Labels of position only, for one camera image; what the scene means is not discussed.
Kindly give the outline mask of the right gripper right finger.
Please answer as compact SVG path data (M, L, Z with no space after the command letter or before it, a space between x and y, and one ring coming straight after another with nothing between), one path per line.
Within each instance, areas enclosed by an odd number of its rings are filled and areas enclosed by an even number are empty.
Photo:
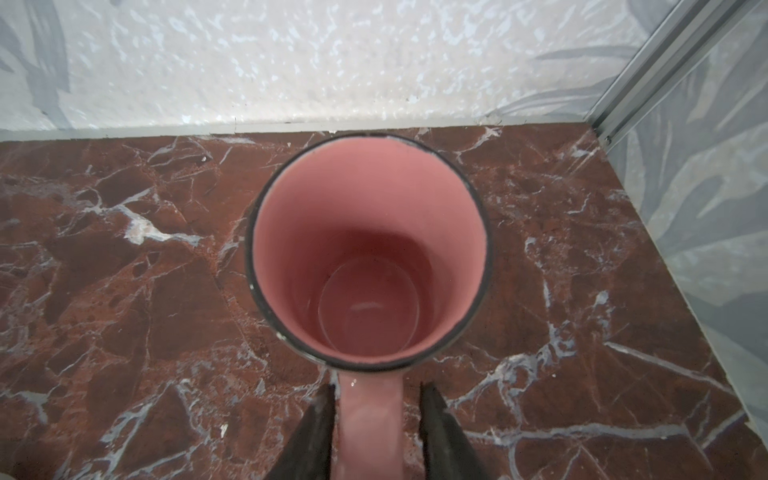
M484 465L434 383L420 385L419 408L425 478L488 479Z

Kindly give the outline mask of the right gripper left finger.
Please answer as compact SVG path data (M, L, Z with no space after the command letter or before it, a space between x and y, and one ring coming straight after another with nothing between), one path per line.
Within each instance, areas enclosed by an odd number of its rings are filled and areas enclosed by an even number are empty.
M319 388L265 478L330 479L335 416L335 388L325 384Z

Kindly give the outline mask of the pink patterned mug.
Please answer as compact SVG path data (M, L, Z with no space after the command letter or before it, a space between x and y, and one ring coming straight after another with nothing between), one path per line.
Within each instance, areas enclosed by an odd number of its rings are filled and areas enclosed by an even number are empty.
M334 370L330 479L400 479L404 374L455 342L487 290L492 241L466 177L384 133L307 147L250 214L245 272L277 337Z

